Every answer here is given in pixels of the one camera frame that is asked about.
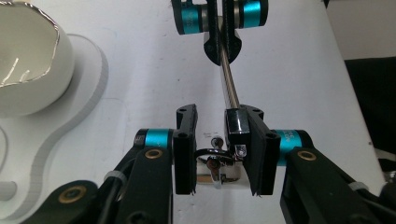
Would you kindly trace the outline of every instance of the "white tabletop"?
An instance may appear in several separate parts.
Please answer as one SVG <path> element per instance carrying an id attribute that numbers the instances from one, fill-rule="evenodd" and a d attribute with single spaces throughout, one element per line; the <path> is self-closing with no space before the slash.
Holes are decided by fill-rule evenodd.
<path id="1" fill-rule="evenodd" d="M 93 40 L 108 59 L 109 80 L 99 105 L 50 153 L 30 214 L 62 184 L 100 185 L 139 129 L 176 128 L 183 105 L 197 104 L 198 148 L 223 134 L 220 70 L 206 58 L 202 34 L 177 34 L 170 1 L 31 2 L 67 33 Z M 231 68 L 241 104 L 262 109 L 271 129 L 308 131 L 317 149 L 378 193 L 384 180 L 323 2 L 270 0 L 266 25 L 238 33 L 243 47 Z M 174 223 L 284 223 L 284 171 L 277 169 L 273 196 L 252 197 L 246 180 L 175 196 Z"/>

